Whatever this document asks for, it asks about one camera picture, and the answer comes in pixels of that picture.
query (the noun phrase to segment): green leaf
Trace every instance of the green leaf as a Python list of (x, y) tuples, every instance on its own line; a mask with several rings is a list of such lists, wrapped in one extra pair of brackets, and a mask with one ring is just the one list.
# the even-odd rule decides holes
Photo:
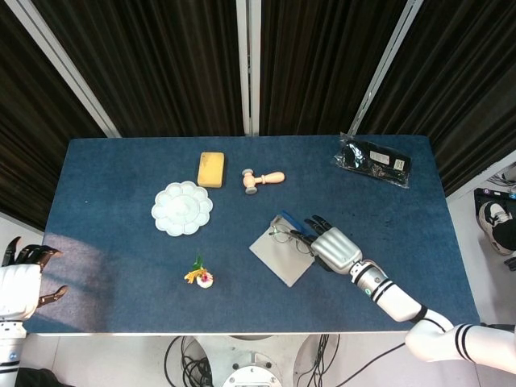
[(200, 268), (202, 268), (202, 257), (198, 254), (193, 264), (193, 270), (199, 270)]

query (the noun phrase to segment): sneaker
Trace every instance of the sneaker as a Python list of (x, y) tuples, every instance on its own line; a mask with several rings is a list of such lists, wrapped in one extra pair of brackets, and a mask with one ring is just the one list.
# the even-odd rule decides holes
[(478, 213), (479, 224), (493, 248), (503, 256), (516, 251), (516, 219), (496, 202), (487, 202)]

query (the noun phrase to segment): toy hammer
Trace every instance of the toy hammer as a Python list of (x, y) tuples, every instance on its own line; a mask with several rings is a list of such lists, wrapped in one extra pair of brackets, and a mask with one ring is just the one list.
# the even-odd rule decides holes
[(261, 177), (254, 177), (252, 169), (245, 169), (242, 171), (243, 185), (245, 186), (245, 193), (253, 195), (258, 191), (255, 187), (256, 184), (267, 184), (267, 183), (281, 183), (285, 179), (283, 172), (274, 172), (269, 175), (261, 175)]

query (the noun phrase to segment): robot finger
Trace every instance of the robot finger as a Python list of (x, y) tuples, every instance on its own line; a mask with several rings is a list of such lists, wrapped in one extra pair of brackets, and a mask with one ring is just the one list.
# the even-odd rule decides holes
[(34, 252), (38, 251), (40, 248), (41, 246), (38, 244), (29, 244), (28, 246), (25, 246), (23, 250), (19, 252), (15, 264), (26, 264), (29, 256), (34, 254)]
[(319, 223), (314, 222), (312, 219), (305, 219), (305, 223), (312, 227), (317, 235), (322, 235), (326, 232), (326, 230)]
[(53, 256), (60, 256), (61, 252), (49, 246), (41, 246), (41, 249), (34, 251), (27, 259), (27, 264), (38, 264), (43, 271), (44, 267)]
[(9, 266), (15, 262), (16, 245), (20, 238), (20, 236), (17, 236), (7, 245), (6, 252), (3, 255), (2, 267)]
[(303, 243), (307, 244), (308, 246), (312, 244), (312, 239), (304, 235), (302, 232), (299, 232), (298, 230), (290, 230), (290, 234), (294, 235), (296, 238), (300, 239)]
[(328, 223), (326, 221), (326, 219), (324, 219), (318, 215), (312, 215), (312, 218), (314, 218), (321, 225), (321, 227), (324, 228), (326, 231), (333, 228), (333, 226), (330, 223)]
[(55, 293), (47, 294), (46, 296), (41, 296), (40, 300), (38, 301), (38, 308), (56, 302), (61, 297), (63, 297), (66, 294), (66, 292), (68, 292), (68, 286), (63, 285)]

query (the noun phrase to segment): yellow flower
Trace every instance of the yellow flower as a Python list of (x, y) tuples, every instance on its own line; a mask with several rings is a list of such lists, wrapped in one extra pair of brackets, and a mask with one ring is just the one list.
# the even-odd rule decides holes
[(189, 272), (185, 275), (185, 279), (188, 281), (189, 284), (193, 284), (195, 278), (201, 277), (206, 273), (205, 268), (200, 268), (198, 270), (193, 270), (192, 272)]

